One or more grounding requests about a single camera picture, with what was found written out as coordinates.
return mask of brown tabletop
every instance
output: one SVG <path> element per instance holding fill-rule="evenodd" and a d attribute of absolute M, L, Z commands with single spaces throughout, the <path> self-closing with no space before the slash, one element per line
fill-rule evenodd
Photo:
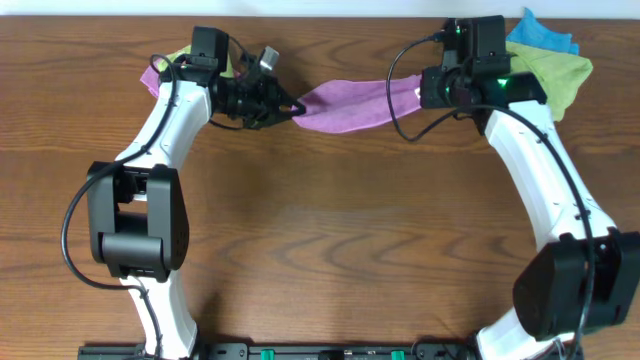
<path fill-rule="evenodd" d="M 217 26 L 252 52 L 280 51 L 299 96 L 331 79 L 376 80 L 441 19 L 0 18 L 0 358 L 71 359 L 84 343 L 136 343 L 129 295 L 77 281 L 62 262 L 67 205 L 94 160 L 111 161 L 155 99 L 138 79 L 154 52 Z M 572 32 L 593 74 L 558 125 L 584 182 L 623 230 L 640 230 L 640 23 L 544 21 Z M 439 62 L 410 51 L 397 77 Z M 418 130 L 440 112 L 403 120 Z M 535 255 L 498 155 L 469 121 L 419 144 L 391 125 L 325 135 L 293 122 L 259 132 L 204 128 L 181 173 L 191 226 L 182 268 L 206 339 L 395 342 L 465 337 L 511 307 Z M 70 232 L 90 255 L 86 202 Z M 626 323 L 587 336 L 590 359 L 640 354 L 640 301 Z"/>

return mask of blue cloth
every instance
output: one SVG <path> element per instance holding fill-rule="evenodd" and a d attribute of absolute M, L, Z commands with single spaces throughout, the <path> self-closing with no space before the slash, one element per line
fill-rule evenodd
<path fill-rule="evenodd" d="M 547 29 L 528 8 L 524 8 L 522 20 L 507 36 L 507 41 L 574 55 L 580 53 L 580 46 L 571 43 L 571 34 L 560 34 Z"/>

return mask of pink cloth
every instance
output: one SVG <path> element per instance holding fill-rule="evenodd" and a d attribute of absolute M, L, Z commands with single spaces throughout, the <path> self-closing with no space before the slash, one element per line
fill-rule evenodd
<path fill-rule="evenodd" d="M 158 74 L 148 67 L 140 77 L 154 97 L 158 97 Z M 391 81 L 391 98 L 396 117 L 400 118 L 420 109 L 415 89 L 420 77 L 411 75 Z M 385 81 L 331 80 L 299 99 L 307 107 L 302 116 L 293 121 L 305 129 L 329 134 L 368 129 L 391 122 Z"/>

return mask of green cloth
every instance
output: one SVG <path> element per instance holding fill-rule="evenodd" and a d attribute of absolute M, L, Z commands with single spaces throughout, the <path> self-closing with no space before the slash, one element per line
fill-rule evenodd
<path fill-rule="evenodd" d="M 547 94 L 553 120 L 560 121 L 564 110 L 578 94 L 578 88 L 593 70 L 591 61 L 577 55 L 559 53 L 507 41 L 511 58 L 511 72 L 531 71 Z"/>
<path fill-rule="evenodd" d="M 182 49 L 174 52 L 173 54 L 167 55 L 167 58 L 169 58 L 169 60 L 173 61 L 178 56 L 180 56 L 182 54 L 189 54 L 189 53 L 191 53 L 191 45 L 187 45 L 187 46 L 183 47 Z M 164 62 L 164 61 L 161 61 L 159 64 L 156 65 L 156 67 L 158 68 L 158 70 L 160 72 L 162 72 L 162 71 L 164 71 L 164 69 L 167 68 L 167 63 Z M 220 76 L 222 76 L 222 77 L 233 77 L 233 67 L 231 66 L 231 56 L 229 56 L 229 54 L 227 54 L 227 70 L 225 70 L 225 72 L 220 74 Z"/>

